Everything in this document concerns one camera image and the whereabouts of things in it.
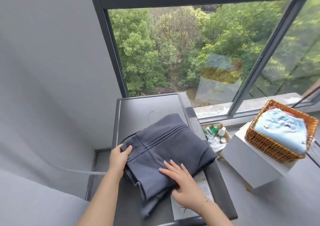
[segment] folded clothing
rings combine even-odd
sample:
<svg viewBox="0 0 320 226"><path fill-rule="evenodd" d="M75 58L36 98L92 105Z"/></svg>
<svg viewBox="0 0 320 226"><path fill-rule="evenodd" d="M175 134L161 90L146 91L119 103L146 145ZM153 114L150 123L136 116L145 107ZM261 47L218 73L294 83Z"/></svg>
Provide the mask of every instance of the folded clothing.
<svg viewBox="0 0 320 226"><path fill-rule="evenodd" d="M276 108L264 112L254 129L299 155L306 154L307 128L302 119Z"/></svg>
<svg viewBox="0 0 320 226"><path fill-rule="evenodd" d="M127 177L138 187L142 197L143 218L159 200L176 186L176 182L159 172L163 161L172 159L184 164L192 176L217 158L207 141L201 140L182 121L178 114L170 114L123 141L121 150L132 145L124 169Z"/></svg>

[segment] white bottle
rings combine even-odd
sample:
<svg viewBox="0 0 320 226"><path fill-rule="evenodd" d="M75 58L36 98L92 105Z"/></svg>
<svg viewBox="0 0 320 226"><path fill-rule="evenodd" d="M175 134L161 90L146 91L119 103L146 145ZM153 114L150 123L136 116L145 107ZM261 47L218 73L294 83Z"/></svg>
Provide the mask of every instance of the white bottle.
<svg viewBox="0 0 320 226"><path fill-rule="evenodd" d="M219 137L223 137L225 133L226 133L226 128L225 128L225 127L222 127L222 128L218 131L218 136L219 136Z"/></svg>

